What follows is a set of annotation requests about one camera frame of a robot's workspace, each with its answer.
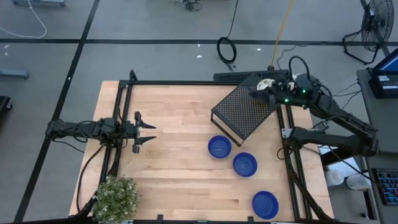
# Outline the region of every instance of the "green plant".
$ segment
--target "green plant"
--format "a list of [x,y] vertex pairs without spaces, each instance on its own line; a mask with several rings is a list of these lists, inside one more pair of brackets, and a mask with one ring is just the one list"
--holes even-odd
[[93,207],[94,220],[121,223],[134,218],[141,196],[132,178],[107,176],[98,187]]

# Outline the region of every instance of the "concrete floor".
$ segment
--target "concrete floor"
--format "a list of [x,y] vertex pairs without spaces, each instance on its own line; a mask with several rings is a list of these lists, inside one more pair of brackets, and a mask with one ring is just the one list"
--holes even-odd
[[[68,0],[66,8],[35,7],[49,30],[46,38],[79,39],[92,3],[93,0]],[[88,38],[218,39],[226,35],[235,1],[203,0],[202,4],[201,11],[189,13],[176,7],[173,0],[101,0]],[[231,39],[275,40],[288,5],[288,0],[240,1]],[[294,5],[281,39],[341,40],[360,28],[362,16],[358,0],[300,0]],[[28,8],[14,6],[10,1],[0,2],[0,25],[25,35],[40,35],[42,31]],[[398,40],[396,30],[395,27],[390,41]],[[0,38],[13,37],[0,31]],[[14,219],[76,47],[77,44],[0,44],[0,68],[23,68],[31,74],[28,80],[0,78],[0,95],[10,96],[14,102],[0,132],[0,201],[7,202],[0,203],[0,223]],[[265,70],[270,64],[272,45],[236,47],[236,72]],[[291,47],[281,45],[277,55]],[[360,57],[372,56],[362,47],[349,49]],[[333,93],[354,83],[356,71],[366,68],[347,57],[341,46],[297,47],[280,60],[282,68],[287,68],[293,55],[302,56],[311,73]],[[380,53],[376,62],[383,57]],[[218,58],[216,45],[211,44],[86,44],[60,117],[75,122],[91,119],[101,82],[126,79],[130,69],[140,80],[212,80],[214,73],[229,72]],[[304,72],[299,63],[294,63],[293,69],[295,73]],[[367,120],[361,96],[355,99],[346,110]],[[336,99],[340,105],[346,100],[347,97]],[[344,130],[332,125],[330,132],[341,134]],[[70,142],[84,149],[84,145]],[[25,221],[68,215],[82,156],[68,146],[51,143]],[[331,188],[330,195],[336,218],[377,223],[359,217],[366,211],[361,192],[340,186]]]

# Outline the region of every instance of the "wooden table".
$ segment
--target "wooden table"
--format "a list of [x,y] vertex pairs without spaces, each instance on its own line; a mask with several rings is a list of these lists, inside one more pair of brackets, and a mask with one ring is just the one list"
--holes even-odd
[[[118,82],[103,82],[94,120],[112,117],[117,88]],[[264,221],[253,212],[251,203],[254,194],[266,190],[279,201],[279,212],[273,220],[294,220],[285,162],[276,157],[277,150],[282,147],[276,113],[271,114],[241,147],[233,144],[232,153],[226,159],[215,159],[208,152],[208,141],[222,134],[210,121],[210,110],[234,88],[133,86],[128,119],[134,121],[134,112],[140,111],[144,122],[157,127],[141,129],[141,136],[157,138],[141,146],[139,154],[132,153],[132,141],[129,141],[121,156],[118,175],[134,178],[142,194],[136,219],[153,220],[163,214],[165,220],[246,221],[248,216],[253,216],[256,221]],[[307,110],[293,108],[293,114],[297,126],[312,127]],[[307,147],[317,150],[316,146]],[[98,141],[88,142],[82,166],[98,148]],[[249,152],[257,160],[258,170],[252,177],[240,177],[233,170],[232,160],[240,152]],[[300,153],[307,189],[332,217],[320,157],[308,150]],[[84,173],[81,207],[98,187],[103,156],[104,149]],[[75,199],[74,196],[70,214],[76,213]]]

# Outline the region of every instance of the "metal stand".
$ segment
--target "metal stand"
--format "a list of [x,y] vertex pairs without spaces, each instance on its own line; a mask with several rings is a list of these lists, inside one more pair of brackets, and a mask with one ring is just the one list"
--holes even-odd
[[0,68],[0,77],[11,77],[11,78],[29,78],[29,72],[27,70],[14,70]]
[[[19,5],[20,3],[27,4],[27,0],[11,0],[14,5]],[[30,3],[50,3],[50,4],[59,4],[62,7],[65,7],[65,0],[30,0]]]
[[379,49],[380,49],[380,45],[379,45],[379,44],[376,45],[376,51],[374,52],[373,59],[372,59],[371,62],[365,62],[364,60],[360,59],[359,57],[357,57],[357,56],[355,56],[355,55],[349,53],[348,50],[347,50],[346,38],[347,38],[347,37],[354,36],[354,35],[358,35],[359,33],[362,32],[362,30],[363,30],[363,28],[362,28],[361,30],[357,31],[357,32],[353,32],[352,34],[345,35],[345,36],[343,37],[343,46],[344,46],[344,53],[346,53],[346,54],[347,54],[348,56],[350,56],[350,57],[355,58],[356,60],[359,60],[359,61],[362,62],[364,65],[367,65],[367,64],[370,64],[370,63],[373,63],[373,62],[374,62],[374,59],[376,58],[377,52],[378,52]]

